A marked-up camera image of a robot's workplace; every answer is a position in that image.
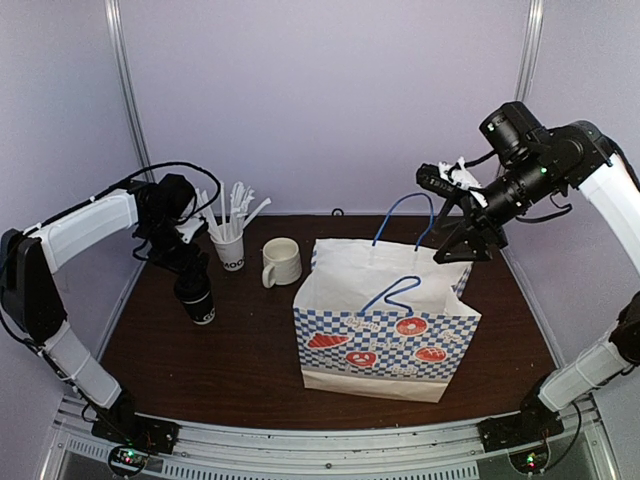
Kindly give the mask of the blue checkered paper bag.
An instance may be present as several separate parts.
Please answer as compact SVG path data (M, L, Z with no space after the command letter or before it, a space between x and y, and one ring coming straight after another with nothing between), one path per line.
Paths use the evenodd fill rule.
M372 239L320 238L296 293L305 388L437 403L481 320L461 300L470 262Z

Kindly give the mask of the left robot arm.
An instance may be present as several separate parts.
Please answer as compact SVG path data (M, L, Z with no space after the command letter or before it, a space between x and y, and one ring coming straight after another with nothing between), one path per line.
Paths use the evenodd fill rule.
M144 433L131 394L75 332L73 315L90 313L112 286L99 281L122 276L123 262L92 265L90 249L105 250L130 231L141 244L133 256L175 275L173 292L197 325L216 315L209 256L196 239L205 230L195 187L182 175L158 182L125 178L95 196L25 230L1 239L1 307L21 331L21 341L49 363L61 380L93 406L106 429L123 444Z

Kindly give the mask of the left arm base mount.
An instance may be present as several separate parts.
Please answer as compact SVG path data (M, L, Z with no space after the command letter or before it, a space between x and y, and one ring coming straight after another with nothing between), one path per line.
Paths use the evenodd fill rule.
M113 443L107 454L107 466L116 476L130 479L140 474L154 456L172 454L179 430L175 422L135 414L128 431L114 421L98 417L91 434Z

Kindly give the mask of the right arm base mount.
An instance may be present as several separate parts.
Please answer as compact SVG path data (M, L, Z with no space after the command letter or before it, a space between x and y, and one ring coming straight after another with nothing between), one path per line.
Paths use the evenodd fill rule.
M564 432L557 414L540 418L523 412L487 418L477 428L486 453L506 451L511 466L529 476L542 473L549 465L549 440Z

